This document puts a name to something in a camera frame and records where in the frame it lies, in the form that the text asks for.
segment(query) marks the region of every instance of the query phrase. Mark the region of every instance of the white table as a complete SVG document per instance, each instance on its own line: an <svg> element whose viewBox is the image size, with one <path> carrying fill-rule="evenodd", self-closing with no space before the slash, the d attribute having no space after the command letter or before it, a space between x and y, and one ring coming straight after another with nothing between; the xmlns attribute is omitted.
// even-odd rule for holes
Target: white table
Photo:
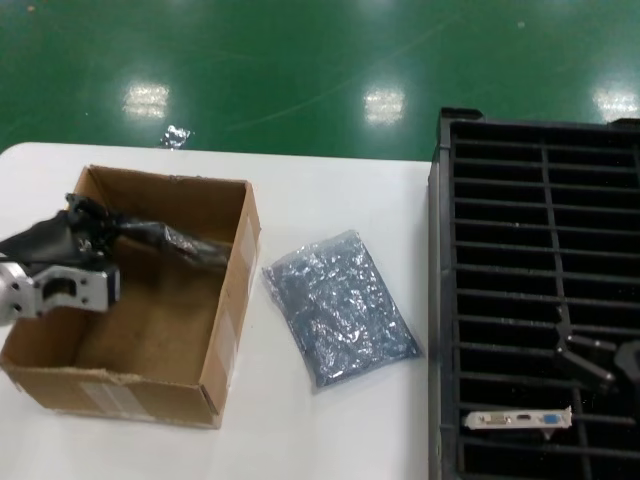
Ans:
<svg viewBox="0 0 640 480"><path fill-rule="evenodd" d="M22 144L0 156L0 238L52 216L84 165L248 179L260 265L356 229L422 345L429 164ZM0 329L0 343L8 329ZM312 393L280 312L256 279L222 429L58 415L0 378L0 478L427 478L427 362Z"/></svg>

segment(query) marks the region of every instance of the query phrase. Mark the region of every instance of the gray plastic bag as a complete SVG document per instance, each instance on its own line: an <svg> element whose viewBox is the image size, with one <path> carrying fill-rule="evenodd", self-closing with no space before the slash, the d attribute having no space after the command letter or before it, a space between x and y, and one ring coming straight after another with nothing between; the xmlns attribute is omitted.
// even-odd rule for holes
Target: gray plastic bag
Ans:
<svg viewBox="0 0 640 480"><path fill-rule="evenodd" d="M420 356L355 231L302 247L263 274L318 388Z"/></svg>

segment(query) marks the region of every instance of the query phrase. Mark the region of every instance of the cardboard box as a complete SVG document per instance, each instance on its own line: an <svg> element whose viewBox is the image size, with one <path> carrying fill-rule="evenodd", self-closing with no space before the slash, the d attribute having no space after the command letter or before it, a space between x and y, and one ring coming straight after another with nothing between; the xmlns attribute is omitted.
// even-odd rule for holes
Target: cardboard box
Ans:
<svg viewBox="0 0 640 480"><path fill-rule="evenodd" d="M76 192L233 244L229 265L214 273L118 241L120 301L104 314L57 309L19 321L0 365L46 408L220 427L257 260L251 184L92 166Z"/></svg>

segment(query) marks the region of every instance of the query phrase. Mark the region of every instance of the black plastic crate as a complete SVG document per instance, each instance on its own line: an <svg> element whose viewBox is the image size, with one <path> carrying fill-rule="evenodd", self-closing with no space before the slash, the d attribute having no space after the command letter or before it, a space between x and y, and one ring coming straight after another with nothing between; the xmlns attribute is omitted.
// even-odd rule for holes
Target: black plastic crate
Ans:
<svg viewBox="0 0 640 480"><path fill-rule="evenodd" d="M634 121L442 110L429 176L431 479L640 479L632 406L554 357L558 308L576 334L640 340L639 179ZM549 440L462 424L471 411L569 405L573 426Z"/></svg>

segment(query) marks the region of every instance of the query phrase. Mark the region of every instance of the green floor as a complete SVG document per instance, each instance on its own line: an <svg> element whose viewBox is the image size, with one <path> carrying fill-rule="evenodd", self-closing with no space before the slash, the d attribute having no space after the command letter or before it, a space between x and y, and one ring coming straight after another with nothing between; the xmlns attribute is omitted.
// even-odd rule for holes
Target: green floor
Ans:
<svg viewBox="0 0 640 480"><path fill-rule="evenodd" d="M640 115L638 0L2 0L19 142L429 159L441 106Z"/></svg>

